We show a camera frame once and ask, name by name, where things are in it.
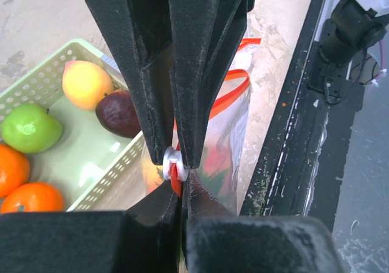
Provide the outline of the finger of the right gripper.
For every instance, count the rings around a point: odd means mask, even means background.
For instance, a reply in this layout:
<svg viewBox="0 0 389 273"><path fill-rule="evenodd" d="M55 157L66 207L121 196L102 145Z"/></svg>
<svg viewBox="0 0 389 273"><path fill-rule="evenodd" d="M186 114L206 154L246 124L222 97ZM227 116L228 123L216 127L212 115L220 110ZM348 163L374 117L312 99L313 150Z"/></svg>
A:
<svg viewBox="0 0 389 273"><path fill-rule="evenodd" d="M154 164L173 137L168 0L84 0L130 91Z"/></svg>
<svg viewBox="0 0 389 273"><path fill-rule="evenodd" d="M174 115L183 163L198 168L208 118L254 0L169 0Z"/></svg>

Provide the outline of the clear zip bag orange zipper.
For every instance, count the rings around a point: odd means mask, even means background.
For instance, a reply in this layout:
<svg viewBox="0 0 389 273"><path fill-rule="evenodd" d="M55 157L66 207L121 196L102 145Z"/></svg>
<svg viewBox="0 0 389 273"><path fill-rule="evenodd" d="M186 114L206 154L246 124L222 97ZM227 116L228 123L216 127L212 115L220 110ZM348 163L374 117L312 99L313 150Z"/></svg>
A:
<svg viewBox="0 0 389 273"><path fill-rule="evenodd" d="M202 184L236 212L238 169L246 134L253 53L261 38L243 38L211 108L201 164Z"/></svg>

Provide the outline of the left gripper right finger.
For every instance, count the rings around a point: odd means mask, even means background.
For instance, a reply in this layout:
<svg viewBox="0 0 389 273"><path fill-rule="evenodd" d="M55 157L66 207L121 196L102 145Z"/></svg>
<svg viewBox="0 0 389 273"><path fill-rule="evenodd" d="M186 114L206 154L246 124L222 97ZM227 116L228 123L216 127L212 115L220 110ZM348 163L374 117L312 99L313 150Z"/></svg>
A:
<svg viewBox="0 0 389 273"><path fill-rule="evenodd" d="M331 234L308 216L237 216L191 172L184 184L189 272L344 272Z"/></svg>

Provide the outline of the dark red toy apple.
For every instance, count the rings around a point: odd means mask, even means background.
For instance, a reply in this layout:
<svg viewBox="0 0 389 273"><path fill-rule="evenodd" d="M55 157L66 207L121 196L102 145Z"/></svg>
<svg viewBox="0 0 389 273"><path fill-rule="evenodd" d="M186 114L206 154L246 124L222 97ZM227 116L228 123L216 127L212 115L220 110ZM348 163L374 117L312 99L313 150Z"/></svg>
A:
<svg viewBox="0 0 389 273"><path fill-rule="evenodd" d="M134 138L141 131L129 91L117 89L106 95L96 106L95 114L101 125L111 133Z"/></svg>

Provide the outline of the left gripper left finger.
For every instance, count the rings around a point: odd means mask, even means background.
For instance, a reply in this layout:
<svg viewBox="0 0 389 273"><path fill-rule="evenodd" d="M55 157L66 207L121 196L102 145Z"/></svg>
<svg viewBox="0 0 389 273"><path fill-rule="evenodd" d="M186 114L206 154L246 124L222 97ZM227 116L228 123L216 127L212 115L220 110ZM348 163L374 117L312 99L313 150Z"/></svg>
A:
<svg viewBox="0 0 389 273"><path fill-rule="evenodd" d="M177 272L181 201L164 183L128 210L1 216L2 272Z"/></svg>

